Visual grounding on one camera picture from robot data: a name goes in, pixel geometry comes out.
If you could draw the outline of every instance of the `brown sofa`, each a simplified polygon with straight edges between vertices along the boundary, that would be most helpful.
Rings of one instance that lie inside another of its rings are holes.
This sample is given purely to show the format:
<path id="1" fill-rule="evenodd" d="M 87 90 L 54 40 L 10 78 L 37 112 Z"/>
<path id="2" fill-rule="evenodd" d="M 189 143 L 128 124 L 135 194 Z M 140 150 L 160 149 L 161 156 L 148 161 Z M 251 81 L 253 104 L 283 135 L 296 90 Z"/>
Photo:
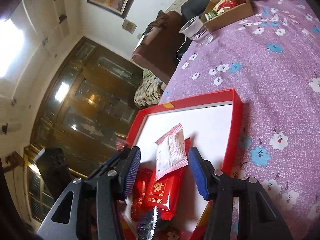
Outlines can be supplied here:
<path id="1" fill-rule="evenodd" d="M 183 26 L 181 15 L 175 11 L 167 15 L 166 27 L 152 28 L 132 54 L 136 64 L 150 70 L 165 84 L 177 68 L 176 52 L 185 41 L 184 35 L 179 33 Z"/>

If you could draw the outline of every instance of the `white wall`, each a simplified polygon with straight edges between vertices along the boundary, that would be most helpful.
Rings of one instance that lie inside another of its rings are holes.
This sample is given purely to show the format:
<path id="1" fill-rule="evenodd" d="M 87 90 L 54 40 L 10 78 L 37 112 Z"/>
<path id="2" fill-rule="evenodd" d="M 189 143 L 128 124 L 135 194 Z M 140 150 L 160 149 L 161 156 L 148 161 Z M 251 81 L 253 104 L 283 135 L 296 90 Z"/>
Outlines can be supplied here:
<path id="1" fill-rule="evenodd" d="M 9 124 L 7 135 L 0 132 L 0 157 L 4 167 L 4 157 L 12 151 L 23 156 L 23 148 L 30 142 L 34 120 L 45 91 L 63 60 L 83 36 L 79 20 L 80 0 L 64 2 L 70 29 L 68 36 L 63 36 L 57 28 L 59 20 L 53 0 L 24 0 L 24 4 L 21 3 L 12 14 L 11 20 L 23 31 L 25 43 L 9 69 L 12 73 L 19 72 L 15 76 L 17 79 L 14 82 L 0 80 L 0 94 L 10 91 L 7 93 L 9 98 L 0 97 L 0 125 Z M 43 46 L 45 37 L 49 37 L 49 41 Z M 14 107 L 11 106 L 10 97 L 17 100 Z M 23 168 L 17 167 L 6 173 L 5 177 L 20 217 L 37 230 L 39 223 L 31 218 L 27 208 L 23 173 Z"/>
<path id="2" fill-rule="evenodd" d="M 81 0 L 81 15 L 84 35 L 97 43 L 111 49 L 126 59 L 131 59 L 138 39 L 148 24 L 156 19 L 158 11 L 166 9 L 175 0 L 134 0 L 127 19 L 137 28 L 133 34 L 121 28 L 121 17 L 103 10 L 87 0 Z"/>

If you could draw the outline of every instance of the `white flower pattern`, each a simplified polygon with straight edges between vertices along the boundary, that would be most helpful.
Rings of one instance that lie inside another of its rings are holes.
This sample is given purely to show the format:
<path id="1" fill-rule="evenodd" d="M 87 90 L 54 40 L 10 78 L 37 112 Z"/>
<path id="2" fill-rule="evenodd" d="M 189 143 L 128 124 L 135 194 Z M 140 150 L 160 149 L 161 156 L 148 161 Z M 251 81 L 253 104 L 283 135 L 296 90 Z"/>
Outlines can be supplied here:
<path id="1" fill-rule="evenodd" d="M 271 12 L 272 14 L 275 14 L 277 11 L 278 11 L 278 9 L 276 9 L 276 8 L 271 8 L 271 9 L 270 9 L 270 12 Z"/>
<path id="2" fill-rule="evenodd" d="M 276 34 L 277 34 L 278 36 L 283 36 L 283 35 L 285 35 L 285 30 L 284 30 L 284 29 L 277 29 L 277 30 L 276 30 Z"/>
<path id="3" fill-rule="evenodd" d="M 214 83 L 216 86 L 220 85 L 222 82 L 223 82 L 223 79 L 222 79 L 221 77 L 217 77 L 217 78 L 213 81 L 213 83 Z"/>
<path id="4" fill-rule="evenodd" d="M 288 193 L 282 194 L 282 198 L 280 199 L 279 204 L 284 210 L 291 210 L 292 206 L 297 203 L 298 197 L 298 192 L 290 190 Z"/>
<path id="5" fill-rule="evenodd" d="M 239 22 L 239 24 L 244 24 L 246 22 L 248 22 L 248 20 L 242 20 L 241 22 Z"/>
<path id="6" fill-rule="evenodd" d="M 277 22 L 279 20 L 279 15 L 275 14 L 271 19 L 270 21 L 271 22 Z"/>
<path id="7" fill-rule="evenodd" d="M 265 180 L 261 183 L 270 198 L 275 198 L 281 192 L 281 186 L 274 180 Z"/>
<path id="8" fill-rule="evenodd" d="M 193 76 L 192 76 L 192 80 L 196 80 L 199 75 L 200 75 L 199 72 L 194 73 Z"/>
<path id="9" fill-rule="evenodd" d="M 245 171 L 240 168 L 240 166 L 235 166 L 232 168 L 231 173 L 230 173 L 230 178 L 236 178 L 236 179 L 244 179 L 247 176 Z"/>
<path id="10" fill-rule="evenodd" d="M 178 240 L 179 239 L 179 235 L 177 235 L 175 231 L 168 232 L 167 236 L 168 236 L 168 240 Z"/>
<path id="11" fill-rule="evenodd" d="M 217 67 L 219 71 L 226 72 L 229 69 L 229 64 L 222 64 Z"/>
<path id="12" fill-rule="evenodd" d="M 263 33 L 263 32 L 264 32 L 264 28 L 258 28 L 258 29 L 256 29 L 255 31 L 253 31 L 252 33 L 258 35 L 258 34 L 261 34 L 261 33 Z"/>
<path id="13" fill-rule="evenodd" d="M 182 65 L 181 69 L 185 69 L 189 65 L 189 62 L 186 62 L 185 64 Z"/>
<path id="14" fill-rule="evenodd" d="M 297 23 L 297 24 L 299 24 L 300 25 L 300 23 L 298 23 L 296 20 L 294 20 L 294 19 L 290 19 L 292 22 L 294 22 L 294 23 Z"/>
<path id="15" fill-rule="evenodd" d="M 273 138 L 270 139 L 269 144 L 272 145 L 273 149 L 282 151 L 288 146 L 288 136 L 285 136 L 282 132 L 275 133 Z"/>
<path id="16" fill-rule="evenodd" d="M 319 216 L 320 216 L 320 203 L 313 204 L 307 218 L 310 220 L 314 220 Z"/>
<path id="17" fill-rule="evenodd" d="M 238 197 L 234 197 L 234 198 L 233 198 L 233 207 L 234 207 L 236 210 L 239 210 L 239 198 L 238 198 Z"/>
<path id="18" fill-rule="evenodd" d="M 305 9 L 306 8 L 303 4 L 298 4 L 297 7 L 300 8 L 300 9 Z"/>
<path id="19" fill-rule="evenodd" d="M 311 87 L 314 92 L 320 93 L 320 78 L 313 78 L 312 82 L 309 83 L 309 87 Z"/>
<path id="20" fill-rule="evenodd" d="M 209 75 L 210 76 L 216 75 L 217 73 L 218 73 L 218 71 L 216 69 L 214 69 L 214 68 L 209 70 Z"/>
<path id="21" fill-rule="evenodd" d="M 305 19 L 312 21 L 313 17 L 310 14 L 306 14 Z"/>
<path id="22" fill-rule="evenodd" d="M 198 54 L 192 54 L 192 55 L 189 57 L 189 60 L 195 60 L 197 57 L 198 57 Z"/>
<path id="23" fill-rule="evenodd" d="M 301 30 L 305 35 L 311 35 L 312 37 L 314 37 L 313 34 L 311 34 L 307 29 L 302 29 Z"/>

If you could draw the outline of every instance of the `plastic cup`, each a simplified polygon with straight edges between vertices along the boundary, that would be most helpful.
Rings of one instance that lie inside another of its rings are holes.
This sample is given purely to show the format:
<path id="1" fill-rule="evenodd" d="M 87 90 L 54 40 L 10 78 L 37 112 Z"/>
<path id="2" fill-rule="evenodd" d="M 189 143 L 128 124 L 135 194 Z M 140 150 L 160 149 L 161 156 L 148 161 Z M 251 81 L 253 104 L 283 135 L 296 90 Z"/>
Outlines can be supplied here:
<path id="1" fill-rule="evenodd" d="M 204 26 L 203 22 L 199 19 L 199 16 L 196 16 L 188 21 L 181 28 L 179 33 L 183 33 L 187 38 L 195 41 L 199 46 L 205 46 L 213 39 L 213 36 Z"/>

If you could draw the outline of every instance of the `purple tablecloth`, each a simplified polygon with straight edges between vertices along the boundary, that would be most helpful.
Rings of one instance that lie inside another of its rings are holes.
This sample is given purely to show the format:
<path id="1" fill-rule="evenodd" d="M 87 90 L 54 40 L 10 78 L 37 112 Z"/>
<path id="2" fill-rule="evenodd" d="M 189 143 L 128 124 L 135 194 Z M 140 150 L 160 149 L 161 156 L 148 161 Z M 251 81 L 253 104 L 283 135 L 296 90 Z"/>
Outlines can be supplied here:
<path id="1" fill-rule="evenodd" d="M 305 0 L 254 4 L 256 15 L 190 45 L 160 104 L 235 88 L 244 111 L 231 176 L 258 178 L 301 239 L 320 215 L 320 24 Z"/>

